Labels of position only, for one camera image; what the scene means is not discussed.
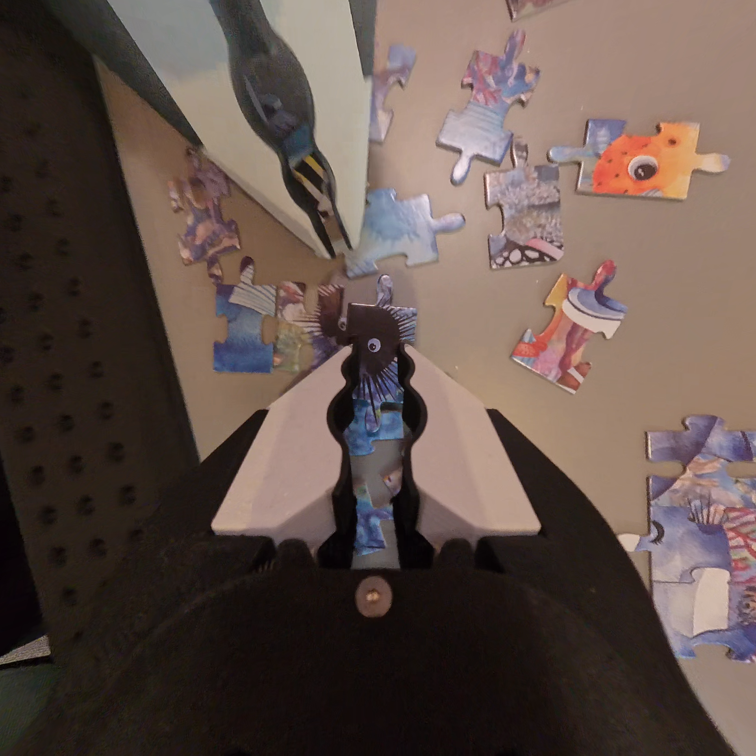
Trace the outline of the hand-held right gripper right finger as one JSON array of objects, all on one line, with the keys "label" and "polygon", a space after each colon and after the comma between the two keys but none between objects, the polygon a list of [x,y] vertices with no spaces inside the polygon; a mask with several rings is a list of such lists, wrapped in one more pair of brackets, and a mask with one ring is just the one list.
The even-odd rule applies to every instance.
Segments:
[{"label": "hand-held right gripper right finger", "polygon": [[433,562],[448,541],[541,530],[491,415],[414,347],[398,348],[409,436],[392,498],[399,562]]}]

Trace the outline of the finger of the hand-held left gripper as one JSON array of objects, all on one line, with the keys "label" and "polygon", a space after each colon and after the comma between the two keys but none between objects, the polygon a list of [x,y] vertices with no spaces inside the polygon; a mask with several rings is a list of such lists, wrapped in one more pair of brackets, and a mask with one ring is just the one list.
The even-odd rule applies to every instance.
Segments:
[{"label": "finger of the hand-held left gripper", "polygon": [[335,206],[353,247],[364,215],[373,72],[373,1],[262,1],[306,74],[315,143],[335,177]]},{"label": "finger of the hand-held left gripper", "polygon": [[335,177],[315,139],[303,65],[272,2],[110,2],[200,139],[204,154],[326,259]]}]

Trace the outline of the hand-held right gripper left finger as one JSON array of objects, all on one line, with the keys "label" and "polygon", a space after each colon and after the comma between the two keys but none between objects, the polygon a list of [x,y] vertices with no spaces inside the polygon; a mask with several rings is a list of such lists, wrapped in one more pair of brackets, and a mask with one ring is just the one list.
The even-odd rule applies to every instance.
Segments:
[{"label": "hand-held right gripper left finger", "polygon": [[352,562],[356,500],[343,437],[358,353],[343,348],[269,405],[212,521],[219,536],[295,539],[318,562]]}]

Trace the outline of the striped fish puzzle piece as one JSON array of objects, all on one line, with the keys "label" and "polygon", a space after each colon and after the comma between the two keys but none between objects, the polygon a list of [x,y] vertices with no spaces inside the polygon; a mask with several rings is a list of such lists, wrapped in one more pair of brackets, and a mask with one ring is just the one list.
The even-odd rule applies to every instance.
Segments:
[{"label": "striped fish puzzle piece", "polygon": [[292,177],[312,196],[316,211],[332,210],[326,168],[316,149],[311,120],[284,104],[275,93],[261,93],[250,75],[242,74],[243,91],[249,101],[252,130],[282,160]]}]

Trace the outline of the urchin and green puzzle piece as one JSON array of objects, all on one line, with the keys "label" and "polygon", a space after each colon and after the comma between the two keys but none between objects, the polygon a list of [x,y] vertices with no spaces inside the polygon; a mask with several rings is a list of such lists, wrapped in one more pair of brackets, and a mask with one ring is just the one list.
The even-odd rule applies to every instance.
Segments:
[{"label": "urchin and green puzzle piece", "polygon": [[304,346],[309,345],[313,350],[311,370],[317,369],[343,347],[344,293],[344,286],[320,285],[315,309],[309,312],[304,283],[283,281],[279,284],[276,302],[278,332],[272,358],[274,370],[300,373],[300,352]]}]

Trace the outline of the orange jar puzzle piece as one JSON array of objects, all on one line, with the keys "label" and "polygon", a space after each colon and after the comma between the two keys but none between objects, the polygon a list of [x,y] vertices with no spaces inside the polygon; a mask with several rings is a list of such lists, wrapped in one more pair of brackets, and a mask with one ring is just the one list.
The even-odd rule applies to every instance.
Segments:
[{"label": "orange jar puzzle piece", "polygon": [[562,274],[544,301],[553,308],[549,324],[539,334],[527,330],[511,358],[545,380],[574,394],[591,370],[584,360],[585,346],[594,335],[610,339],[628,308],[607,295],[617,265],[604,261],[590,283]]}]

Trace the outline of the black sea urchin puzzle piece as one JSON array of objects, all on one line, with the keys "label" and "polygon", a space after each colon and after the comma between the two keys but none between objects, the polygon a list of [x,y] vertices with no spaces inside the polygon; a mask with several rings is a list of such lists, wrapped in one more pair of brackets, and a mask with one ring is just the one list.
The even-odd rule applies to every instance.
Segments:
[{"label": "black sea urchin puzzle piece", "polygon": [[402,402],[398,348],[402,343],[414,343],[417,317],[416,308],[393,304],[392,278],[382,274],[376,282],[376,302],[350,303],[339,323],[343,342],[356,345],[360,358],[353,396],[367,402],[374,417],[384,404]]}]

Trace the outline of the joined blue coral puzzle section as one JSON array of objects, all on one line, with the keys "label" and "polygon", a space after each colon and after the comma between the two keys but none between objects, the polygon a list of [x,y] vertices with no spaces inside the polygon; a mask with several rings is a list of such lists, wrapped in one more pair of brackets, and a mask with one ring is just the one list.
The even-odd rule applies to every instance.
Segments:
[{"label": "joined blue coral puzzle section", "polygon": [[619,541],[649,556],[652,602],[678,658],[717,645],[733,661],[754,663],[755,481],[729,470],[754,464],[754,455],[754,430],[711,414],[646,432],[647,460],[682,471],[647,478],[647,534]]}]

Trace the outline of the jigsaw puzzle pieces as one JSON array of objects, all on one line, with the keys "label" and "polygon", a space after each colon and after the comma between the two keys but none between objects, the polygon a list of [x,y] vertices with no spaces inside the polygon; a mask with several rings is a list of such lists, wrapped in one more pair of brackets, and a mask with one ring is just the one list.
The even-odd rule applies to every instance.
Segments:
[{"label": "jigsaw puzzle pieces", "polygon": [[486,203],[499,205],[503,231],[488,239],[491,267],[516,269],[562,257],[559,163],[580,163],[578,191],[601,196],[683,200],[691,175],[724,172],[722,154],[699,154],[699,125],[661,122],[653,135],[629,135],[621,119],[590,119],[584,146],[554,147],[550,162],[528,165],[527,147],[504,126],[515,102],[526,103],[541,75],[519,60],[525,41],[514,30],[501,54],[475,51],[461,85],[470,89],[467,105],[445,118],[438,145],[460,157],[451,175],[462,183],[474,159],[499,165],[511,153],[514,167],[485,176]]}]

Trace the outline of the black perforated padded panel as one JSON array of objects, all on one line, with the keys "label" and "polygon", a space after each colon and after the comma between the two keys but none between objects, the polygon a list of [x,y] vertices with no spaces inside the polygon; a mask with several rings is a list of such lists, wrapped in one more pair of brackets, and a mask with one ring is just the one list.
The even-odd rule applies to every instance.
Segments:
[{"label": "black perforated padded panel", "polygon": [[53,656],[197,462],[94,62],[2,2],[2,466]]}]

